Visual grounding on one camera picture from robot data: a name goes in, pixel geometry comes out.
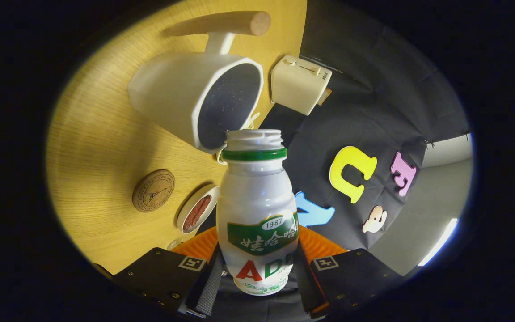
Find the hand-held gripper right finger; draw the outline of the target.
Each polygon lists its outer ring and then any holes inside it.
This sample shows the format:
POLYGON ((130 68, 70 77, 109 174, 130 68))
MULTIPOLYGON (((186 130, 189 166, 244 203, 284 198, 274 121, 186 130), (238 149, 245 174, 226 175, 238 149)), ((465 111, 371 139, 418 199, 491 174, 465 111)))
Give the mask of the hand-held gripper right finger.
POLYGON ((346 250, 304 226, 299 227, 294 273, 304 311, 312 319, 357 310, 403 282, 368 250, 346 250))

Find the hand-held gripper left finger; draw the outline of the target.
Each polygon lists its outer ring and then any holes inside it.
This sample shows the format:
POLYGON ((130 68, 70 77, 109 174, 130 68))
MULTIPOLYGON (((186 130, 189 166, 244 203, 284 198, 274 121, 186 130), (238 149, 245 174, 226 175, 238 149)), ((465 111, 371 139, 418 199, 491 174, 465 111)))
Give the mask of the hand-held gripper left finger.
POLYGON ((217 230, 210 228, 172 250, 154 247, 117 274, 95 268, 123 289, 184 319, 212 314, 224 271, 217 230))

